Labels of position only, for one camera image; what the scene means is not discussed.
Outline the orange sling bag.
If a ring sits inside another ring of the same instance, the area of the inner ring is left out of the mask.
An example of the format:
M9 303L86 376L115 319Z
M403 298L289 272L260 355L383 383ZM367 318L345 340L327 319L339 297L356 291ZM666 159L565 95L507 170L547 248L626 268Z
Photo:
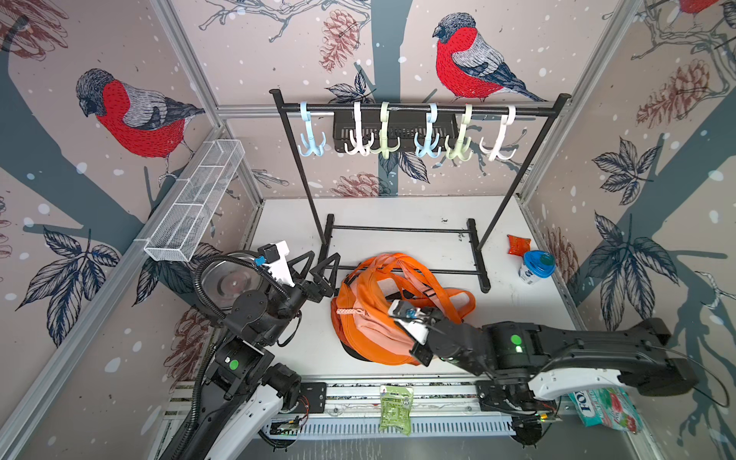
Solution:
M380 287L390 281L412 307L436 307L455 322L461 316L431 271L403 253L381 254L364 261L342 282L331 304L333 327L340 341L366 360L383 365L417 365L414 340L389 317L391 303Z

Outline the pink waist bag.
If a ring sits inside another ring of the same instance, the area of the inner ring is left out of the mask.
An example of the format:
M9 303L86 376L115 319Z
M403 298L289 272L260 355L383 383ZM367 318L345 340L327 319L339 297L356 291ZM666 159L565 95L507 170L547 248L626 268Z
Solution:
M416 365L410 354L414 340L388 316L388 294L400 296L395 287L343 287L333 299L333 326L342 343L368 361Z

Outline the orange crossbody bag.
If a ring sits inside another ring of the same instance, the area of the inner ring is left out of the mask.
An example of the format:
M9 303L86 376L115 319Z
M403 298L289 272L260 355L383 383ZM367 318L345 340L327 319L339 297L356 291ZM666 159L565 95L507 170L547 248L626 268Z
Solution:
M455 323L462 323L475 310L475 296L471 292L442 287L426 266L406 254L381 254L365 264L366 270L373 269L379 277L391 278L401 291L413 295L412 300L439 308Z

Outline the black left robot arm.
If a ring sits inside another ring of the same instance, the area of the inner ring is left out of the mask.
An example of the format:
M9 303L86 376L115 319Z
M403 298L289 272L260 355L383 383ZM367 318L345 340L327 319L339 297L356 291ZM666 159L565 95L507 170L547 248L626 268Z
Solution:
M283 245L264 245L245 258L218 254L202 261L193 275L194 291L205 312L216 318L222 337L205 353L195 378L191 408L171 442L165 459L204 459L236 410L269 385L287 407L297 403L301 378L285 364L274 363L270 347L286 346L282 335L291 322L300 322L307 302L320 302L332 293L321 266L313 268L314 253L297 258L305 262L297 272ZM253 271L256 289L245 291L224 312L205 291L203 278L210 266L222 263Z

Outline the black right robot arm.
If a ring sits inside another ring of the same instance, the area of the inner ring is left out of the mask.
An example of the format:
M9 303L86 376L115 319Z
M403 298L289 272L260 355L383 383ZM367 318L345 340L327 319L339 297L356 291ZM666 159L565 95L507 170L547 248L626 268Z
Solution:
M671 334L657 318L623 332L569 331L504 321L466 322L473 294L446 289L403 253L364 261L337 281L339 256L310 270L333 293L331 320L343 347L387 366L435 360L483 377L513 404L551 401L576 391L630 387L647 397L680 396L699 378L687 358L666 349Z

